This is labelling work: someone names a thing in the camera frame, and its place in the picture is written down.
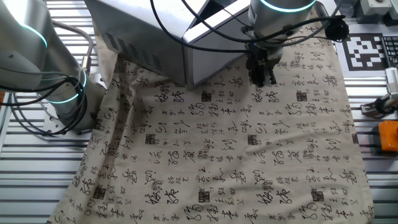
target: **metal table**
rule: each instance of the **metal table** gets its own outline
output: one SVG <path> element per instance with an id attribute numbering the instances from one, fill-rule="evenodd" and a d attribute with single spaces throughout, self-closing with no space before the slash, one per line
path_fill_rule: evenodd
<path id="1" fill-rule="evenodd" d="M 91 16 L 84 1 L 47 0 L 47 4 L 53 19 L 77 26 L 94 39 Z M 81 62 L 88 42 L 72 32 L 56 30 L 69 51 Z M 91 78 L 97 80 L 100 70 L 96 49 L 92 58 Z M 387 93 L 386 79 L 351 77 L 345 78 L 345 84 L 375 203 L 374 223 L 398 223 L 398 161 L 395 157 L 370 154 L 367 135 L 379 121 L 362 116 L 359 110 L 360 104 L 374 101 Z M 34 98 L 33 94 L 18 94 L 21 102 Z M 45 113 L 39 104 L 25 106 L 24 113 L 35 125 L 43 126 Z M 70 185 L 87 142 L 44 141 L 22 128 L 6 107 L 1 108 L 0 118 L 3 114 L 5 122 L 0 133 L 0 223 L 45 223 Z M 398 120 L 398 117 L 394 114 L 384 119 Z"/>

